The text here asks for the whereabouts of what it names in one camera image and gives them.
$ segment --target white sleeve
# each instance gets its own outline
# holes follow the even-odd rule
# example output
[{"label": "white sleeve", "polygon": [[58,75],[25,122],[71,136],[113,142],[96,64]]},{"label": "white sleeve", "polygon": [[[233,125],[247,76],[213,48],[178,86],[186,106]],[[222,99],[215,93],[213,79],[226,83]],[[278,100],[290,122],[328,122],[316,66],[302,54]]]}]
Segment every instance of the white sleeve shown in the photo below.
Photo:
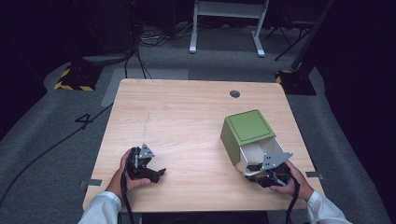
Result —
[{"label": "white sleeve", "polygon": [[350,223],[344,213],[334,203],[317,191],[314,191],[309,199],[307,209],[310,223]]},{"label": "white sleeve", "polygon": [[115,223],[118,222],[118,213],[121,210],[121,201],[113,192],[105,191],[97,194],[82,214],[78,224],[87,223]]}]

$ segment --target chair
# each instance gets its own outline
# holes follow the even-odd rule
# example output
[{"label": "chair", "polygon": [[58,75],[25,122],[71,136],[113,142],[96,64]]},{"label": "chair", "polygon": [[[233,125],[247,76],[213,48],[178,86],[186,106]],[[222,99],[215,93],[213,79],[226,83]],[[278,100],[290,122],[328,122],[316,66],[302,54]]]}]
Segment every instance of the chair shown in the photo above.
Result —
[{"label": "chair", "polygon": [[[282,35],[288,41],[289,47],[283,50],[283,52],[275,58],[275,61],[282,57],[296,44],[298,44],[304,37],[309,35],[314,26],[318,23],[319,19],[319,14],[312,7],[294,5],[290,3],[284,3],[280,5],[278,15],[279,18],[275,23],[273,31],[268,36],[266,36],[265,39],[270,37],[276,30],[280,30],[280,32],[282,32]],[[297,40],[295,40],[293,43],[290,43],[282,28],[300,30]]]}]

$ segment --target person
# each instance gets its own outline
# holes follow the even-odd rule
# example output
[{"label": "person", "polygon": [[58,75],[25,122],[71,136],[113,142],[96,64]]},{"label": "person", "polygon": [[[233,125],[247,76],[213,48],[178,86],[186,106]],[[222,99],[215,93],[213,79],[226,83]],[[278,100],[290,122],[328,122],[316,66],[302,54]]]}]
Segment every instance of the person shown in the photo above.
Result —
[{"label": "person", "polygon": [[[85,209],[78,224],[87,223],[118,223],[118,212],[121,209],[122,193],[120,179],[130,150],[121,158],[120,168],[111,178],[106,191],[97,194]],[[291,174],[300,184],[299,198],[307,202],[308,219],[311,223],[319,224],[347,224],[350,223],[344,213],[324,195],[312,189],[303,174],[290,161],[285,161]],[[150,183],[149,179],[132,180],[127,175],[127,189],[132,190]],[[270,190],[281,194],[293,195],[294,181],[291,179],[287,186],[271,186]]]},{"label": "person", "polygon": [[[81,220],[78,224],[118,223],[118,213],[121,210],[122,200],[120,180],[130,151],[131,149],[126,151],[126,153],[122,156],[120,168],[111,178],[106,190],[97,194],[92,199],[82,214]],[[132,180],[128,175],[126,177],[128,191],[150,183],[150,180],[147,178]]]},{"label": "person", "polygon": [[[344,213],[323,194],[312,189],[303,174],[290,161],[285,161],[291,174],[300,184],[299,198],[307,202],[308,219],[310,223],[319,224],[345,224],[347,221]],[[294,180],[291,179],[287,186],[271,186],[273,190],[282,194],[294,194]]]}]

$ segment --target person's right hand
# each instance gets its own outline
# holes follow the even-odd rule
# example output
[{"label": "person's right hand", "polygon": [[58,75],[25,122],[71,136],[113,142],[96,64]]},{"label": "person's right hand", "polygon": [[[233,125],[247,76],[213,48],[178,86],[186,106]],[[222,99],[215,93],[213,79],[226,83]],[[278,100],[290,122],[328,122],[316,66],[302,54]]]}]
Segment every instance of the person's right hand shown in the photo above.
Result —
[{"label": "person's right hand", "polygon": [[[285,163],[286,165],[289,166],[291,174],[294,176],[294,178],[296,178],[296,180],[300,184],[300,192],[298,198],[308,202],[308,200],[311,198],[312,194],[314,193],[314,189],[312,189],[312,187],[309,186],[308,182],[306,181],[305,177],[300,172],[300,170],[298,170],[290,161],[285,161]],[[271,186],[270,190],[273,190],[281,194],[289,194],[290,196],[292,196],[295,190],[294,180],[290,179],[288,185],[285,187]]]}]

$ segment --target table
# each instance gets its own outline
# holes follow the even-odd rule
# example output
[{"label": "table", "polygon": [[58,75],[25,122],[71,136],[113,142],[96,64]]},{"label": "table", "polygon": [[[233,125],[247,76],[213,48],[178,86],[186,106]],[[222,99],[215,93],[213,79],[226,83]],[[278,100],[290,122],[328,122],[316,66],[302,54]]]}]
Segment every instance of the table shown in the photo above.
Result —
[{"label": "table", "polygon": [[[220,140],[226,116],[252,109],[262,112],[282,147],[294,153],[294,165],[304,174],[314,171],[276,83],[124,79],[92,172],[92,179],[103,181],[88,187],[83,207],[105,190],[125,151],[146,143],[155,154],[148,168],[167,170],[158,184],[129,194],[134,212],[286,210],[291,197],[247,181]],[[323,192],[317,177],[308,182]],[[305,207],[302,200],[294,206]]]},{"label": "table", "polygon": [[262,4],[243,4],[195,0],[190,53],[195,53],[197,50],[196,45],[198,37],[198,15],[221,16],[258,19],[256,31],[252,31],[251,34],[254,45],[256,46],[257,54],[259,55],[259,57],[264,57],[265,52],[262,48],[262,42],[259,39],[259,34],[260,30],[262,29],[262,22],[264,21],[265,13],[268,8],[268,3],[269,0],[263,0]]}]

